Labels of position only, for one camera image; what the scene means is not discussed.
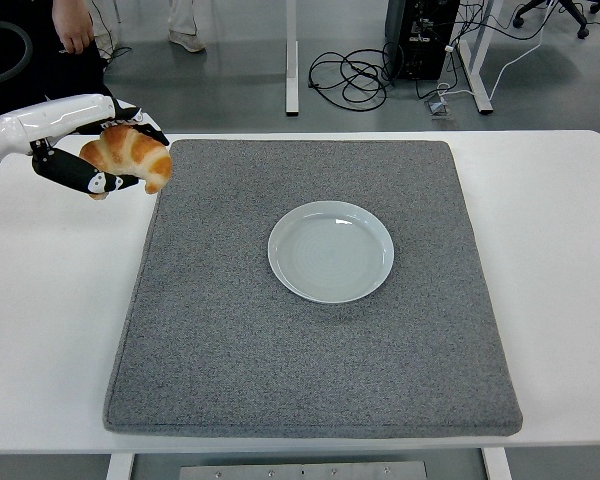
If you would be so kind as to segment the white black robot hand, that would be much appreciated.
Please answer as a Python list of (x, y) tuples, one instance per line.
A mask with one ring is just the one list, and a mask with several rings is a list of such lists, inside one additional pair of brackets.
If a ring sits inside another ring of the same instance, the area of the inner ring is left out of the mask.
[(172, 174), (169, 141), (141, 108), (100, 94), (77, 95), (0, 116), (0, 162), (31, 158), (41, 177), (104, 198), (145, 183), (159, 192)]

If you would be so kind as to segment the person's hand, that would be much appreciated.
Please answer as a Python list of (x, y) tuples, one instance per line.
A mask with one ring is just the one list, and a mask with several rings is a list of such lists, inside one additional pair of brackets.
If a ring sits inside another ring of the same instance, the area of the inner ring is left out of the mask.
[(82, 54), (94, 40), (91, 17), (66, 17), (54, 20), (54, 26), (62, 44), (61, 53)]

